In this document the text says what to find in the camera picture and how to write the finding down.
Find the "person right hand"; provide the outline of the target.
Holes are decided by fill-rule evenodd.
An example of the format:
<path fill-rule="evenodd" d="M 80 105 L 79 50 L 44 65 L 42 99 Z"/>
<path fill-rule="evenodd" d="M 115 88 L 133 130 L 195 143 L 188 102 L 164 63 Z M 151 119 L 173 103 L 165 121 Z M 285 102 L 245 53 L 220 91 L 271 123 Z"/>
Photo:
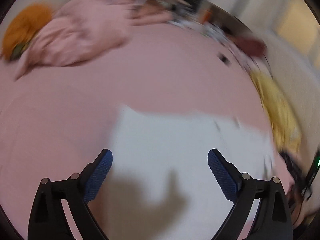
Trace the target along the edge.
<path fill-rule="evenodd" d="M 306 200 L 307 189 L 299 190 L 298 186 L 291 184 L 289 191 L 286 194 L 289 209 L 291 212 L 291 221 L 293 228 L 299 226 L 307 215 L 307 203 Z"/>

